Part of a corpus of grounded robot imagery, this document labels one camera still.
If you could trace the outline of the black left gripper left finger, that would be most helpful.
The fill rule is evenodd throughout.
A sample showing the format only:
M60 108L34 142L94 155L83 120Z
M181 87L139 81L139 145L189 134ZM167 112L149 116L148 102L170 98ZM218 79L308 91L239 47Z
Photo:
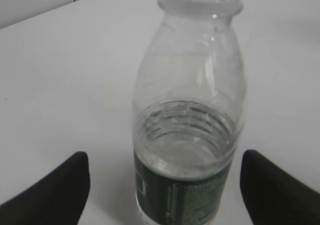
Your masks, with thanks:
M76 225L91 187L89 158L78 151L31 187L1 204L2 225Z

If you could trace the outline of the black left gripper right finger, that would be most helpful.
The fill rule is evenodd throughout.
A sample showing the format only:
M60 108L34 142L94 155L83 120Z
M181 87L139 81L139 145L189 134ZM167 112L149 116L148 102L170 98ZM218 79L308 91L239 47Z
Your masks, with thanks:
M243 153L239 186L254 225L320 223L320 194L256 150Z

